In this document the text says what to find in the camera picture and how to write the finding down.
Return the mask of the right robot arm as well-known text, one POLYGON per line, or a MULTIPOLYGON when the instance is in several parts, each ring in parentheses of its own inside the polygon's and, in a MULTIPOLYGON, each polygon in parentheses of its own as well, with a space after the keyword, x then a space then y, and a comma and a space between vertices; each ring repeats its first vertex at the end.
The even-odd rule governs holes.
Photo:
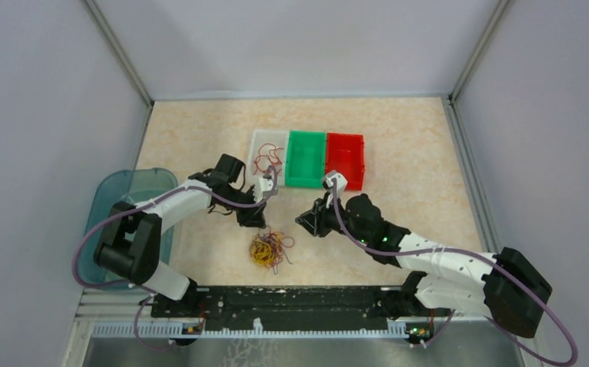
POLYGON ((479 313, 515 336, 533 338, 552 286, 518 250, 456 252, 383 218, 368 195, 334 208, 326 194, 295 219, 311 235, 352 235, 373 260, 410 271, 400 304, 410 315, 426 308, 479 313))

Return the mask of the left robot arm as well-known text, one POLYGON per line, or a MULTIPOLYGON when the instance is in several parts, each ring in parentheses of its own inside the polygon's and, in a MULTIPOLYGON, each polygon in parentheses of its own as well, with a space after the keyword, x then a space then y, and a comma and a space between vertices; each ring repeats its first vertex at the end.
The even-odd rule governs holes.
POLYGON ((214 168, 194 173, 175 189, 138 204, 116 203, 93 252, 101 268, 169 301, 180 316, 199 306, 197 283, 160 258, 160 238, 194 213, 221 206, 235 214, 239 226, 264 229, 267 200, 277 193, 278 170, 270 166, 256 184, 233 185, 245 172, 242 161, 222 154, 214 168))

